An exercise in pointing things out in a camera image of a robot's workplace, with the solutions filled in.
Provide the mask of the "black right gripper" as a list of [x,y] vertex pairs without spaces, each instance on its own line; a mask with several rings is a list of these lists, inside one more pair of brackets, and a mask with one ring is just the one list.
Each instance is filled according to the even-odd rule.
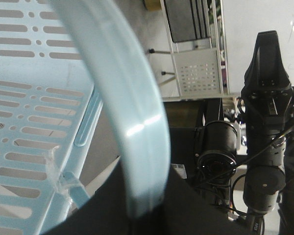
[[283,66],[275,30],[258,33],[244,80],[247,136],[273,137],[285,130],[292,119],[294,86]]

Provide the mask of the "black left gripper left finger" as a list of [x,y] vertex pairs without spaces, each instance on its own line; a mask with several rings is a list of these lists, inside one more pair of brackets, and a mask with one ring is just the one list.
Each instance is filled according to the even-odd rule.
[[129,219],[123,169],[118,163],[105,183],[73,215],[46,235],[127,235]]

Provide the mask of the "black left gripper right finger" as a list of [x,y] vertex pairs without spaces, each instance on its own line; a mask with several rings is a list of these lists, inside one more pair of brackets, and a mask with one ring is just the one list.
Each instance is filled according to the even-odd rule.
[[164,199],[131,222],[132,235],[250,235],[252,232],[203,200],[174,169]]

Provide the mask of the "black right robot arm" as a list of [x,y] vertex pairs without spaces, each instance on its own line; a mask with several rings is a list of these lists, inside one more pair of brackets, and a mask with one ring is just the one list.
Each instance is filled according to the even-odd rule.
[[134,224],[139,235],[260,235],[281,194],[290,197],[294,86],[284,69],[276,31],[257,35],[238,108],[247,155],[238,157],[238,132],[208,102],[194,128],[171,128],[173,157],[188,179],[170,170],[165,201]]

